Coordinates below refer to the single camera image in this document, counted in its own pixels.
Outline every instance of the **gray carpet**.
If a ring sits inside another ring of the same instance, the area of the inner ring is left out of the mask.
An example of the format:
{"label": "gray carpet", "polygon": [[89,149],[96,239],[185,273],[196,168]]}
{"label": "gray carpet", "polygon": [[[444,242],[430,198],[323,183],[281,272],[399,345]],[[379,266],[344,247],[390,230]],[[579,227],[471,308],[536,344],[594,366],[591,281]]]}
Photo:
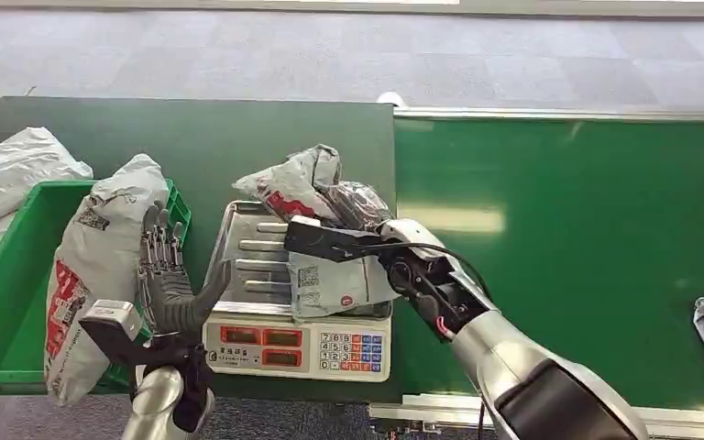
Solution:
{"label": "gray carpet", "polygon": [[[0,96],[704,109],[704,22],[0,10]],[[2,439],[118,438],[124,397],[0,398]],[[362,405],[220,400],[205,438],[372,438]],[[449,432],[442,438],[474,438]]]}

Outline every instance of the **red wire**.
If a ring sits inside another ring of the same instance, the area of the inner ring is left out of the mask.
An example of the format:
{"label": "red wire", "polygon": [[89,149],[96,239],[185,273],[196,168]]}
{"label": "red wire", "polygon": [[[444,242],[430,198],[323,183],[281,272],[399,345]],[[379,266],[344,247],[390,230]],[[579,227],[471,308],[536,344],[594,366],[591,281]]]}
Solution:
{"label": "red wire", "polygon": [[438,316],[435,318],[435,327],[438,329],[439,333],[446,336],[448,329],[444,326],[444,316]]}

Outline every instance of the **scale keypad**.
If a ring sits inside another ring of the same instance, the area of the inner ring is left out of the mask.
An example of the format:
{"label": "scale keypad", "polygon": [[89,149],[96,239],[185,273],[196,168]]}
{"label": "scale keypad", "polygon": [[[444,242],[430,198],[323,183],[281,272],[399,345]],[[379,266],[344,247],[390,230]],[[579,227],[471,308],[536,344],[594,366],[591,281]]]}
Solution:
{"label": "scale keypad", "polygon": [[381,372],[381,335],[320,334],[320,369],[354,372]]}

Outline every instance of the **green plastic crate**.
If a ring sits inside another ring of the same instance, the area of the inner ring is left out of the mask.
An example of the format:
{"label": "green plastic crate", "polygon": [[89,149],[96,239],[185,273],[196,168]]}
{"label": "green plastic crate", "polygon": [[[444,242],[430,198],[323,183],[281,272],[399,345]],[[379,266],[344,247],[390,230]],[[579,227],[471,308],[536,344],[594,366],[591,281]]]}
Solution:
{"label": "green plastic crate", "polygon": [[[170,220],[191,212],[171,180]],[[0,242],[0,394],[46,393],[43,374],[45,301],[63,231],[95,181],[47,181],[31,190]],[[126,392],[127,374],[110,367],[93,392]]]}

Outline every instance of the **green table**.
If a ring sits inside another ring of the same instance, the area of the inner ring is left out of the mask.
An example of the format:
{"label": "green table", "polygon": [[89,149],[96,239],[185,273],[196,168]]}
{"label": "green table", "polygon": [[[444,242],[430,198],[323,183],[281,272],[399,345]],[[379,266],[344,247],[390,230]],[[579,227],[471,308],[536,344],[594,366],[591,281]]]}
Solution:
{"label": "green table", "polygon": [[[635,406],[704,410],[704,347],[691,323],[704,295],[704,117],[391,114],[376,104],[5,98],[0,140],[45,126],[99,176],[148,152],[193,209],[196,283],[220,210],[237,197],[229,183],[328,143],[347,177],[390,204],[397,188],[399,215],[473,261],[538,342]],[[396,304],[393,322],[383,384],[220,377],[217,391],[366,402],[473,394],[408,305]]]}

